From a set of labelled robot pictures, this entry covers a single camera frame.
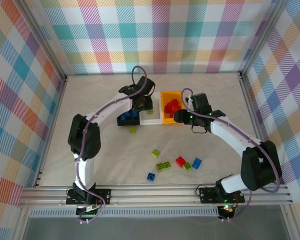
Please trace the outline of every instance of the checkered pattern wallpaper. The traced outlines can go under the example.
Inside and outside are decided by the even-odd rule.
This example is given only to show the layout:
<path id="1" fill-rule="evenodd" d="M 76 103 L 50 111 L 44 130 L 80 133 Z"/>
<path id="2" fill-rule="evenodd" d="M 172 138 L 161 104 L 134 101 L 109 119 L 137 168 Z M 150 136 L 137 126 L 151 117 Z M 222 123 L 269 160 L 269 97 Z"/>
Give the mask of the checkered pattern wallpaper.
<path id="1" fill-rule="evenodd" d="M 0 240 L 34 179 L 61 85 L 13 0 L 0 0 Z"/>
<path id="2" fill-rule="evenodd" d="M 277 146 L 300 220 L 300 0 L 289 1 L 248 78 L 263 134 Z"/>
<path id="3" fill-rule="evenodd" d="M 27 0 L 68 74 L 237 72 L 275 0 Z"/>

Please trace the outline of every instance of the blue lego brick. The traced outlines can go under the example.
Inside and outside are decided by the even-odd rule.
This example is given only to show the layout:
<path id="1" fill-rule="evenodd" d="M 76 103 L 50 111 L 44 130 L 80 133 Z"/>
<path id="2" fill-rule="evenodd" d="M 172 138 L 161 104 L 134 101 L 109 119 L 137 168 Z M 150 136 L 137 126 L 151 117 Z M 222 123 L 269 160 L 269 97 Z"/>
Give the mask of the blue lego brick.
<path id="1" fill-rule="evenodd" d="M 200 167 L 201 162 L 202 162 L 202 160 L 196 157 L 192 164 L 192 167 L 194 169 L 198 169 Z"/>
<path id="2" fill-rule="evenodd" d="M 155 176 L 156 176 L 155 174 L 149 172 L 148 177 L 146 179 L 153 182 L 155 180 Z"/>
<path id="3" fill-rule="evenodd" d="M 124 115 L 126 115 L 128 118 L 131 116 L 130 112 L 128 112 L 128 111 L 126 111 L 126 112 L 124 113 Z"/>

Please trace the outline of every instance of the white table surface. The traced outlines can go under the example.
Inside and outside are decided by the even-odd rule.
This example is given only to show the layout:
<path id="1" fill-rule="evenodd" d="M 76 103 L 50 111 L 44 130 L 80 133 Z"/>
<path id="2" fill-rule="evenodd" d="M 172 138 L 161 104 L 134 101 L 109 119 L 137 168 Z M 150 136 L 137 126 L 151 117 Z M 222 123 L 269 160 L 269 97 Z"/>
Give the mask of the white table surface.
<path id="1" fill-rule="evenodd" d="M 213 110 L 223 111 L 234 124 L 255 136 L 235 73 L 149 74 L 148 77 L 156 83 L 156 92 L 191 88 L 194 94 L 206 93 Z M 97 110 L 129 84 L 129 74 L 68 79 L 40 186 L 72 185 L 75 163 L 67 140 L 73 117 Z M 152 156 L 154 149 L 161 151 L 158 158 Z M 179 156 L 191 164 L 200 158 L 200 168 L 185 171 L 175 163 Z M 158 172 L 156 164 L 166 161 L 172 167 Z M 240 168 L 239 155 L 212 133 L 194 134 L 188 125 L 160 124 L 138 126 L 136 134 L 131 134 L 129 127 L 119 127 L 113 119 L 101 133 L 101 150 L 94 158 L 94 180 L 97 185 L 151 184 L 147 176 L 154 173 L 152 184 L 210 184 L 239 173 Z"/>

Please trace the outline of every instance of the purple cable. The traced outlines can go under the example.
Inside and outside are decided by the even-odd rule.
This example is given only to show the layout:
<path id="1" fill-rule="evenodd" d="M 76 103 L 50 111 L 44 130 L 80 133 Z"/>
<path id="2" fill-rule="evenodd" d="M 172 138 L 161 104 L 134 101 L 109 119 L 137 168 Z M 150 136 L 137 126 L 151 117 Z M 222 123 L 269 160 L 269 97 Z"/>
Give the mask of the purple cable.
<path id="1" fill-rule="evenodd" d="M 267 192 L 267 193 L 272 193 L 272 194 L 278 192 L 278 190 L 279 190 L 279 188 L 280 188 L 279 174 L 278 174 L 278 171 L 277 171 L 277 169 L 276 169 L 276 166 L 275 166 L 274 162 L 272 161 L 272 159 L 270 158 L 270 156 L 266 153 L 266 151 L 265 151 L 262 147 L 260 147 L 259 144 L 257 144 L 255 141 L 253 141 L 252 139 L 250 139 L 250 137 L 249 137 L 248 135 L 246 135 L 244 132 L 242 132 L 240 129 L 238 129 L 236 126 L 232 125 L 231 123 L 229 123 L 229 122 L 227 122 L 227 121 L 225 121 L 225 120 L 223 120 L 223 119 L 214 117 L 214 116 L 203 115 L 203 114 L 199 114 L 199 113 L 196 113 L 196 112 L 192 111 L 192 110 L 188 107 L 188 105 L 185 103 L 184 98 L 183 98 L 184 92 L 185 92 L 186 90 L 189 90 L 189 91 L 191 92 L 191 96 L 194 94 L 194 91 L 192 91 L 192 89 L 190 89 L 190 88 L 185 88 L 185 89 L 183 89 L 182 92 L 181 92 L 181 101 L 182 101 L 183 105 L 185 106 L 185 108 L 186 108 L 190 113 L 192 113 L 192 114 L 194 114 L 194 115 L 197 115 L 197 116 L 199 116 L 199 117 L 202 117 L 202 118 L 213 119 L 213 120 L 215 120 L 215 121 L 219 121 L 219 122 L 221 122 L 221 123 L 223 123 L 223 124 L 226 124 L 228 127 L 232 128 L 232 129 L 235 130 L 237 133 L 239 133 L 242 137 L 244 137 L 245 139 L 247 139 L 248 141 L 250 141 L 253 145 L 255 145 L 255 146 L 256 146 L 256 147 L 264 154 L 264 156 L 265 156 L 266 159 L 269 161 L 269 163 L 270 163 L 270 165 L 271 165 L 271 167 L 272 167 L 272 170 L 273 170 L 273 172 L 274 172 L 274 175 L 275 175 L 275 181 L 276 181 L 276 186 L 275 186 L 275 189 L 274 189 L 274 190 L 268 190 L 268 189 L 265 189 L 264 187 L 262 187 L 261 189 L 264 190 L 264 191 Z M 249 206 L 249 204 L 250 204 L 250 202 L 251 202 L 251 198 L 252 198 L 252 192 L 250 191 L 250 196 L 249 196 L 249 199 L 248 199 L 248 201 L 247 201 L 247 204 L 245 205 L 244 209 L 239 213 L 239 215 L 242 214 L 242 213 L 246 210 L 246 208 Z"/>
<path id="2" fill-rule="evenodd" d="M 145 81 L 142 85 L 142 87 L 136 91 L 135 93 L 133 94 L 130 94 L 128 96 L 125 96 L 125 97 L 122 97 L 122 98 L 119 98 L 117 99 L 116 101 L 111 101 L 109 102 L 108 104 L 104 105 L 102 108 L 100 108 L 89 120 L 88 122 L 86 123 L 85 127 L 84 127 L 84 130 L 83 130 L 83 135 L 82 135 L 82 143 L 81 143 L 81 150 L 80 150 L 80 153 L 78 155 L 78 157 L 74 160 L 75 162 L 75 174 L 76 174 L 76 178 L 79 182 L 79 184 L 81 185 L 81 187 L 89 194 L 95 196 L 96 198 L 100 199 L 102 201 L 102 209 L 100 210 L 100 212 L 93 218 L 91 218 L 90 220 L 87 220 L 87 221 L 83 221 L 81 219 L 81 216 L 79 215 L 79 220 L 81 223 L 89 223 L 93 220 L 95 220 L 100 214 L 102 214 L 105 210 L 105 207 L 106 207 L 106 201 L 104 200 L 103 197 L 101 197 L 100 195 L 98 194 L 95 194 L 94 192 L 92 191 L 89 191 L 86 186 L 82 183 L 81 179 L 80 179 L 80 176 L 79 176 L 79 160 L 82 158 L 83 154 L 84 154 L 84 151 L 85 151 L 85 144 L 86 144 L 86 136 L 87 136 L 87 130 L 88 130 L 88 127 L 89 125 L 91 124 L 91 122 L 103 111 L 105 110 L 106 108 L 108 108 L 109 106 L 111 106 L 112 104 L 116 104 L 117 102 L 120 102 L 122 100 L 125 100 L 125 99 L 128 99 L 128 98 L 131 98 L 135 95 L 138 95 L 145 87 L 146 87 L 146 84 L 147 84 L 147 81 L 148 81 L 148 78 L 147 78 L 147 73 L 146 71 L 144 70 L 143 67 L 141 66 L 134 66 L 133 69 L 132 69 L 132 72 L 131 72 L 131 77 L 132 79 L 134 79 L 134 72 L 135 72 L 135 69 L 136 68 L 139 68 L 143 71 L 144 73 L 144 78 L 145 78 Z"/>

